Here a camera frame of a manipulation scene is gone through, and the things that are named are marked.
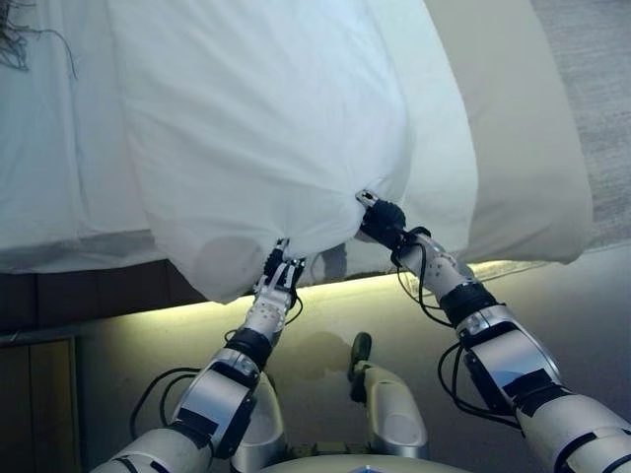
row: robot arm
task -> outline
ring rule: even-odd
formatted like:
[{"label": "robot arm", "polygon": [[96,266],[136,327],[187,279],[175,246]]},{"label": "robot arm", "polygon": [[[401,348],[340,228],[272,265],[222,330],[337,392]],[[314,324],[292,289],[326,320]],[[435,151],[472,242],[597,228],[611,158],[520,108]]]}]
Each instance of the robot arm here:
[{"label": "robot arm", "polygon": [[244,324],[184,392],[164,429],[135,440],[93,473],[201,473],[239,446],[261,373],[296,301],[304,260],[286,260],[286,239],[270,254],[254,286]]},{"label": "robot arm", "polygon": [[366,207],[361,231],[389,248],[394,264],[436,296],[486,404],[515,415],[548,471],[631,472],[629,423],[564,387],[545,348],[427,230],[407,232],[402,211],[370,191],[357,199]]}]

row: wire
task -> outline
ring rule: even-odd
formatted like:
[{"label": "wire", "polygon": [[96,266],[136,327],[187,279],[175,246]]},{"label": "wire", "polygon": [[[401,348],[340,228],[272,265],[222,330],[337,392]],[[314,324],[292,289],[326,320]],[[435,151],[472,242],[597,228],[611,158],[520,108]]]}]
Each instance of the wire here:
[{"label": "wire", "polygon": [[138,435],[136,434],[136,421],[138,419],[138,414],[140,413],[140,410],[142,409],[143,404],[145,403],[145,401],[151,394],[151,391],[153,391],[153,389],[162,379],[176,372],[199,372],[199,369],[198,368],[173,368],[172,370],[167,370],[165,372],[158,374],[156,377],[154,377],[154,379],[149,383],[145,391],[142,393],[142,395],[138,399],[138,402],[136,402],[136,405],[134,406],[133,410],[131,411],[131,415],[129,416],[129,433],[131,433],[131,437],[134,440],[138,439]]},{"label": "wire", "polygon": [[233,335],[235,335],[237,333],[237,329],[233,328],[232,330],[228,330],[226,333],[224,333],[224,342],[228,343],[230,342],[230,339],[233,338]]},{"label": "wire", "polygon": [[191,379],[195,376],[196,374],[193,374],[193,373],[181,374],[178,377],[169,381],[169,384],[167,384],[167,387],[165,387],[165,390],[163,391],[162,396],[160,396],[160,420],[164,427],[166,427],[169,424],[169,422],[167,421],[167,415],[165,413],[166,412],[165,406],[167,404],[167,398],[169,397],[169,392],[171,391],[171,389],[173,389],[173,387],[178,382],[182,381],[183,379]]},{"label": "wire", "polygon": [[[396,268],[396,279],[398,279],[398,284],[399,284],[399,286],[401,287],[401,289],[403,290],[403,292],[404,292],[405,294],[407,294],[407,295],[408,295],[408,296],[409,296],[409,297],[410,297],[413,301],[415,301],[417,304],[421,304],[421,303],[419,302],[419,299],[415,298],[415,297],[412,295],[412,293],[410,293],[410,292],[407,290],[407,288],[405,287],[405,284],[404,284],[404,283],[403,283],[403,281],[401,280],[401,268],[400,268],[400,267],[397,267],[397,268]],[[423,295],[419,294],[419,296],[420,296],[421,298],[424,298],[424,297],[429,297],[429,296],[432,296],[432,295],[431,295],[431,294],[427,294],[427,295],[424,295],[424,296],[423,296]],[[438,307],[438,306],[436,306],[436,305],[429,305],[429,304],[425,304],[425,307],[427,307],[427,308],[432,308],[432,309],[434,309],[434,310],[442,310],[440,307]]]},{"label": "wire", "polygon": [[298,309],[298,312],[296,312],[296,315],[294,315],[292,318],[290,318],[289,320],[287,320],[285,322],[285,326],[289,325],[290,323],[292,323],[293,321],[295,321],[298,316],[303,313],[303,308],[305,308],[305,306],[303,305],[303,300],[300,299],[300,297],[298,295],[296,295],[296,301],[298,301],[298,304],[300,304],[300,308]]},{"label": "wire", "polygon": [[[458,374],[458,365],[459,365],[459,361],[460,361],[460,357],[462,355],[463,352],[463,348],[459,343],[456,343],[454,345],[451,345],[450,348],[448,348],[443,355],[441,356],[441,358],[439,359],[438,362],[438,379],[439,382],[441,384],[441,386],[443,387],[443,389],[445,390],[445,392],[447,392],[449,394],[449,396],[451,397],[451,399],[454,401],[455,406],[462,412],[464,412],[465,414],[470,414],[472,416],[475,417],[479,417],[481,419],[485,419],[487,421],[491,421],[491,422],[496,422],[498,424],[503,424],[505,426],[508,427],[512,427],[515,429],[520,430],[522,427],[514,421],[510,421],[508,419],[504,419],[502,417],[499,417],[498,414],[496,414],[494,411],[488,410],[488,409],[482,409],[480,407],[474,406],[462,399],[460,399],[457,395],[457,374]],[[449,388],[447,386],[447,383],[445,382],[445,379],[443,377],[443,366],[445,364],[445,360],[447,359],[447,357],[449,356],[450,353],[452,353],[453,351],[456,351],[456,356],[455,356],[455,360],[454,360],[454,366],[453,366],[453,370],[452,370],[452,387]]]},{"label": "wire", "polygon": [[[296,295],[296,301],[298,301],[298,304],[300,304],[300,308],[298,309],[298,312],[296,312],[296,314],[292,316],[292,318],[285,322],[285,326],[294,322],[298,318],[298,316],[303,313],[303,308],[305,308],[305,306],[303,305],[303,300],[300,299],[300,296]],[[235,335],[235,333],[237,333],[237,330],[237,328],[233,328],[232,330],[228,330],[226,333],[224,333],[224,341],[229,342],[232,338],[232,335]]]},{"label": "wire", "polygon": [[421,306],[421,310],[423,310],[423,313],[425,313],[425,315],[427,315],[429,318],[434,320],[436,323],[439,323],[439,324],[443,325],[444,327],[454,328],[454,326],[451,325],[449,322],[445,322],[444,320],[441,320],[440,318],[438,318],[437,316],[435,316],[434,314],[432,314],[428,310],[428,308],[440,309],[439,307],[434,307],[432,305],[426,305],[423,302],[422,291],[423,291],[423,282],[425,281],[425,269],[426,269],[426,265],[427,265],[427,251],[425,249],[425,246],[423,246],[420,243],[413,243],[411,246],[418,246],[418,247],[420,247],[421,248],[421,255],[422,255],[421,271],[420,271],[419,277],[418,277],[418,293],[419,293],[418,299],[415,298],[414,296],[412,296],[412,294],[403,285],[403,281],[401,281],[401,268],[400,268],[400,264],[401,263],[400,263],[400,260],[398,259],[398,256],[397,256],[397,261],[398,261],[399,264],[396,266],[396,278],[398,279],[399,285],[401,286],[401,288],[403,289],[405,294],[407,294],[413,301],[415,301],[417,304],[419,304]]}]

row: wooden cabinet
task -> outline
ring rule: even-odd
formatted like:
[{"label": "wooden cabinet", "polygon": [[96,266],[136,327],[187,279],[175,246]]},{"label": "wooden cabinet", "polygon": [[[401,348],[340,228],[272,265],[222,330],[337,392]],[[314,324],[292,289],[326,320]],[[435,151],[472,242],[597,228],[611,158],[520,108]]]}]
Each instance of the wooden cabinet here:
[{"label": "wooden cabinet", "polygon": [[79,473],[72,340],[0,348],[0,471]]}]

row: carpet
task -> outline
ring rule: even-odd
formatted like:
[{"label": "carpet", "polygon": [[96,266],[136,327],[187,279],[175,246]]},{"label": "carpet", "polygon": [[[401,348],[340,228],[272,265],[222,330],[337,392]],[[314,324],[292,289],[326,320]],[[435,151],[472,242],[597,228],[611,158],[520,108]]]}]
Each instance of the carpet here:
[{"label": "carpet", "polygon": [[631,2],[531,0],[579,130],[603,247],[631,238]]}]

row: white bed sheet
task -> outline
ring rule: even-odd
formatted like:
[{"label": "white bed sheet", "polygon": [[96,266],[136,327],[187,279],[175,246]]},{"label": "white bed sheet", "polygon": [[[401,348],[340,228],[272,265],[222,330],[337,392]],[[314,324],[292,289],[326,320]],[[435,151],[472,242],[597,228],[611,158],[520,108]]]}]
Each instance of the white bed sheet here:
[{"label": "white bed sheet", "polygon": [[[403,207],[411,223],[462,249],[477,178],[449,61],[422,3],[371,6],[417,134]],[[64,35],[78,80],[52,35],[31,40],[29,74],[0,70],[3,89],[11,91],[0,101],[0,271],[101,269],[163,258],[128,160],[105,0],[52,0],[22,11],[18,23]],[[375,245],[351,242],[346,253],[342,276],[388,266]],[[312,270],[314,280],[325,276],[317,264]]]}]

